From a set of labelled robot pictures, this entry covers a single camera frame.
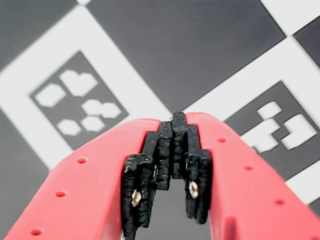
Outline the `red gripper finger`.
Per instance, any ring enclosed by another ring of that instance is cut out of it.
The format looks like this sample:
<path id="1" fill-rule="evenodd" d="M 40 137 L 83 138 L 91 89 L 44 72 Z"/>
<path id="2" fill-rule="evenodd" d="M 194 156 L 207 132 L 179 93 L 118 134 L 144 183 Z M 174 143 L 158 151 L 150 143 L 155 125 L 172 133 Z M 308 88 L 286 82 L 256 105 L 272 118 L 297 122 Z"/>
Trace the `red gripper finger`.
<path id="1" fill-rule="evenodd" d="M 6 238 L 134 239 L 169 187 L 172 135 L 169 121 L 137 119 L 89 141 L 50 171 Z"/>
<path id="2" fill-rule="evenodd" d="M 319 217 L 227 124 L 176 112 L 173 133 L 181 144 L 174 173 L 185 181 L 187 216 L 209 222 L 212 239 L 319 239 Z"/>

